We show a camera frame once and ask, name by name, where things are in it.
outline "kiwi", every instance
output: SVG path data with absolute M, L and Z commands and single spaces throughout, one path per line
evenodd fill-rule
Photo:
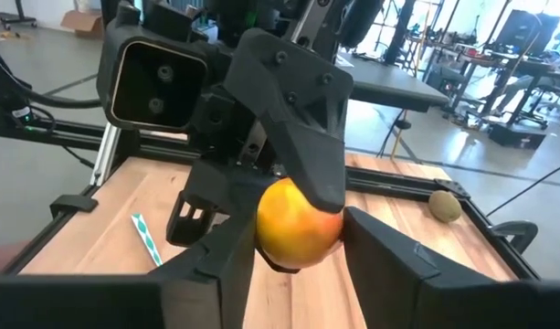
M 443 223 L 453 222 L 462 214 L 459 200 L 446 191 L 432 193 L 429 196 L 428 206 L 432 215 Z

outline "metal bracket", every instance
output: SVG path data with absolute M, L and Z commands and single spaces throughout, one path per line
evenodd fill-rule
M 434 179 L 434 183 L 444 188 L 445 190 L 452 192 L 456 196 L 470 198 L 470 194 L 462 187 L 458 182 L 449 181 L 446 179 Z
M 95 160 L 95 167 L 90 177 L 89 184 L 92 186 L 101 186 L 111 172 L 111 164 L 113 163 L 113 156 L 115 155 L 115 148 L 121 133 L 121 129 L 107 122 L 105 125 L 105 133 L 100 142 L 97 160 Z
M 521 254 L 532 244 L 539 232 L 535 223 L 525 220 L 505 222 L 490 226 L 489 229 L 495 237 L 513 236 L 510 243 Z
M 89 196 L 81 195 L 62 195 L 50 204 L 52 218 L 56 218 L 61 212 L 84 211 L 90 213 L 99 202 Z

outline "computer monitor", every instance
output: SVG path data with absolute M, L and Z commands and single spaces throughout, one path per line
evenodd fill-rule
M 560 23 L 560 17 L 547 14 L 537 14 L 536 16 L 539 18 L 539 22 L 533 14 L 523 10 L 513 10 L 502 27 L 496 43 L 514 46 L 518 49 L 517 52 L 521 52 L 529 47 L 539 29 L 539 36 L 529 52 L 539 54 L 544 51 Z

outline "orange fruit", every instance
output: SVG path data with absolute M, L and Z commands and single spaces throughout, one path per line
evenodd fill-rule
M 269 186 L 258 205 L 257 234 L 269 259 L 286 269 L 303 269 L 333 251 L 343 214 L 313 207 L 289 178 Z

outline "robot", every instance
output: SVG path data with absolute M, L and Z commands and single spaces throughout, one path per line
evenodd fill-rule
M 343 211 L 367 328 L 560 327 L 560 283 L 493 281 L 344 206 L 354 82 L 334 57 L 363 39 L 382 4 L 211 0 L 180 12 L 152 1 L 142 20 L 121 1 L 106 27 L 97 90 L 112 124 L 186 133 L 202 155 L 166 232 L 188 249 L 146 276 L 20 277 L 0 282 L 0 296 L 21 290 L 14 311 L 31 327 L 241 328 L 258 248 L 253 215 L 266 187 L 288 175 L 313 206 Z M 217 41 L 193 29 L 202 15 L 217 21 Z M 181 217 L 185 203 L 191 210 Z M 216 213 L 229 219 L 209 231 Z M 128 312 L 138 302 L 144 312 Z M 40 315 L 55 309 L 63 312 Z

